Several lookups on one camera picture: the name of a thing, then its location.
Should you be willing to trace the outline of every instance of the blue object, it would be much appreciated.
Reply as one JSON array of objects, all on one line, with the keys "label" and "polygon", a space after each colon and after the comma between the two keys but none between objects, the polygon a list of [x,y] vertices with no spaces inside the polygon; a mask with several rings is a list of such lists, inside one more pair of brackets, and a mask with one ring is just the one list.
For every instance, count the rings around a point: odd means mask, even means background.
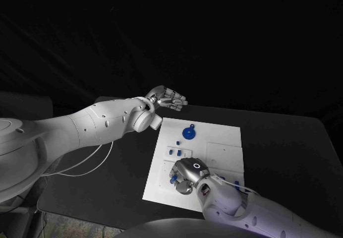
[{"label": "blue object", "polygon": [[191,127],[188,127],[183,132],[182,135],[185,137],[185,139],[192,140],[195,138],[195,125],[191,124]]},{"label": "blue object", "polygon": [[173,182],[178,180],[178,176],[175,175],[170,179],[170,183],[173,184]]},{"label": "blue object", "polygon": [[[235,185],[240,185],[240,182],[238,181],[235,181]],[[237,190],[240,190],[240,187],[235,187],[237,188]]]}]

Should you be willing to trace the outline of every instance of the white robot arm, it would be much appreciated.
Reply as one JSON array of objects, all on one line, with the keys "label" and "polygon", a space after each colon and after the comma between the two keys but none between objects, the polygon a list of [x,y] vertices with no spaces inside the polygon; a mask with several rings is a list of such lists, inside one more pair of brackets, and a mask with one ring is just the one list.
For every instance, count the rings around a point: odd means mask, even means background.
[{"label": "white robot arm", "polygon": [[196,190],[208,221],[235,226],[273,238],[338,238],[302,219],[286,207],[254,192],[238,191],[198,158],[175,164],[170,178],[176,190],[188,195]]},{"label": "white robot arm", "polygon": [[156,108],[181,111],[183,105],[185,96],[159,86],[146,97],[95,103],[68,116],[38,121],[2,118],[0,202],[31,188],[64,154],[107,144],[149,126],[157,129],[163,119]]}]

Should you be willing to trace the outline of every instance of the metal robot hand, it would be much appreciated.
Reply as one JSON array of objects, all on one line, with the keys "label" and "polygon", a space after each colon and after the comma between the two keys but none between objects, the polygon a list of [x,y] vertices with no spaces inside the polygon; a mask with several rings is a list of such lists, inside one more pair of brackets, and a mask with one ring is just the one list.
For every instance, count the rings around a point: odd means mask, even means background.
[{"label": "metal robot hand", "polygon": [[186,97],[163,85],[152,89],[146,95],[146,98],[149,98],[155,104],[156,109],[159,107],[168,107],[176,111],[181,111],[182,106],[188,105]]},{"label": "metal robot hand", "polygon": [[211,175],[209,168],[198,158],[178,160],[170,171],[170,183],[183,195],[192,194],[199,181]]}]

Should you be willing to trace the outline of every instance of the black table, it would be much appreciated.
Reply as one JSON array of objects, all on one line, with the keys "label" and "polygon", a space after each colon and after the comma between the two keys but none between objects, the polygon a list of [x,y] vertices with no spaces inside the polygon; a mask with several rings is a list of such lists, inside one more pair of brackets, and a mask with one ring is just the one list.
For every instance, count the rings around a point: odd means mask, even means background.
[{"label": "black table", "polygon": [[[100,97],[97,102],[111,99]],[[181,112],[160,108],[157,114],[241,127],[247,186],[313,225],[343,235],[343,167],[317,119],[192,105]],[[204,219],[199,212],[142,199],[159,132],[149,128],[126,134],[114,142],[106,163],[88,175],[55,175],[39,209],[120,229],[165,218]],[[77,164],[95,148],[68,153],[58,170]],[[110,144],[68,173],[90,171],[108,149]]]}]

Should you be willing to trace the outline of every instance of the dark curtain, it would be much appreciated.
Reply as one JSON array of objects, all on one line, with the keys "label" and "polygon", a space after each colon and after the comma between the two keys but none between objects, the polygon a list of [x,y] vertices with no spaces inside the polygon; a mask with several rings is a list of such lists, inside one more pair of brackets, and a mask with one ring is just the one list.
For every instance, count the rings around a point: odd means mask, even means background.
[{"label": "dark curtain", "polygon": [[193,105],[316,117],[342,157],[342,10],[342,1],[6,1],[0,89],[49,96],[61,116],[165,85]]}]

